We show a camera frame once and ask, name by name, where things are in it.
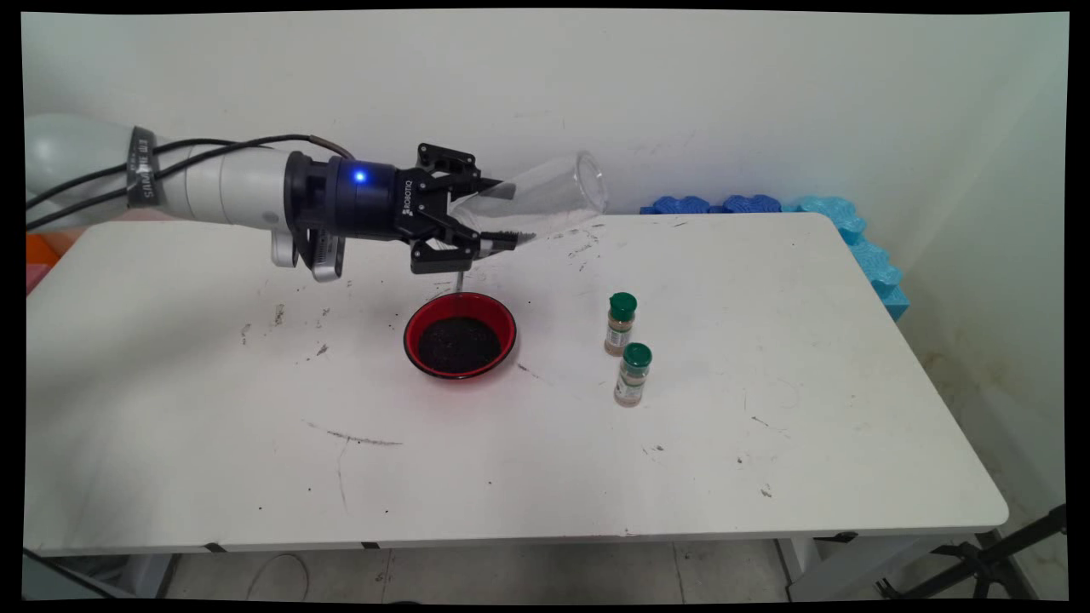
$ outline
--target blue foam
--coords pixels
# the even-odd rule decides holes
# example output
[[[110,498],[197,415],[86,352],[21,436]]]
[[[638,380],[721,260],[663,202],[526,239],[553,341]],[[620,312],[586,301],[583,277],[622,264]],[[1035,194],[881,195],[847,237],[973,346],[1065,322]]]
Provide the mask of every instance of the blue foam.
[[[753,197],[732,195],[723,203],[725,213],[779,213],[779,201],[756,194]]]
[[[908,310],[909,302],[905,292],[899,287],[895,287],[889,291],[888,296],[882,299],[882,304],[885,304],[889,316],[896,322]]]
[[[707,213],[712,204],[697,196],[685,196],[681,200],[663,196],[651,206],[641,206],[640,215],[678,215],[685,213]]]
[[[880,298],[885,298],[897,289],[901,277],[900,268],[889,264],[889,253],[886,250],[867,239],[860,239],[858,243],[848,245],[848,249]]]
[[[856,205],[843,197],[806,196],[792,204],[792,212],[821,213],[833,220],[844,242],[856,244],[863,238],[867,221],[856,215]]]

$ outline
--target clear plastic cup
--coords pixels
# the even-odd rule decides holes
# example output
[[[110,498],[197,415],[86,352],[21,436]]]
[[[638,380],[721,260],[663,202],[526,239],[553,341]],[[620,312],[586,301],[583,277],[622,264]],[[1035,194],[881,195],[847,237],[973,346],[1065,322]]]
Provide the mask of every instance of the clear plastic cup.
[[[519,233],[519,244],[573,228],[606,209],[602,171],[588,152],[557,157],[467,196],[450,215],[482,232]]]

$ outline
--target black contents in bowl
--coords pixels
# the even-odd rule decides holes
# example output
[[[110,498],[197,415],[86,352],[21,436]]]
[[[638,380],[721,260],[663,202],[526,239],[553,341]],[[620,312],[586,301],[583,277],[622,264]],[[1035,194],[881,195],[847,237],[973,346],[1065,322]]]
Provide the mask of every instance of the black contents in bowl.
[[[499,357],[499,337],[472,317],[439,320],[424,328],[416,346],[425,366],[444,373],[475,371]]]

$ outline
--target red bowl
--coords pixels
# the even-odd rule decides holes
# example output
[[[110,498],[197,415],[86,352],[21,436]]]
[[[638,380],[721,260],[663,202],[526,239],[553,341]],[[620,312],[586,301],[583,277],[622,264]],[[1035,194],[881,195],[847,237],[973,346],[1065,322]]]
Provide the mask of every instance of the red bowl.
[[[496,337],[499,338],[499,356],[476,370],[463,373],[437,371],[421,362],[419,352],[421,335],[424,334],[427,326],[450,317],[471,317],[492,328],[492,332],[496,333]],[[440,296],[413,313],[412,317],[409,318],[409,324],[405,325],[403,342],[409,361],[427,374],[440,378],[469,378],[486,373],[502,362],[514,347],[514,317],[511,316],[511,312],[507,310],[507,306],[504,306],[502,302],[483,293],[462,291]]]

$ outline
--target spice jar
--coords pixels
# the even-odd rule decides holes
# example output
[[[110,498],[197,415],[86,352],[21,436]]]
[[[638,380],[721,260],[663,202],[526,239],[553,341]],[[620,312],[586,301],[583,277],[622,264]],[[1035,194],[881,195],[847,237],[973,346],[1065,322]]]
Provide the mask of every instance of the spice jar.
[[[623,291],[609,297],[609,325],[606,328],[606,353],[620,356],[632,336],[635,297]]]
[[[622,407],[634,407],[643,398],[643,383],[651,369],[651,349],[642,342],[631,342],[625,348],[614,387],[614,399]]]

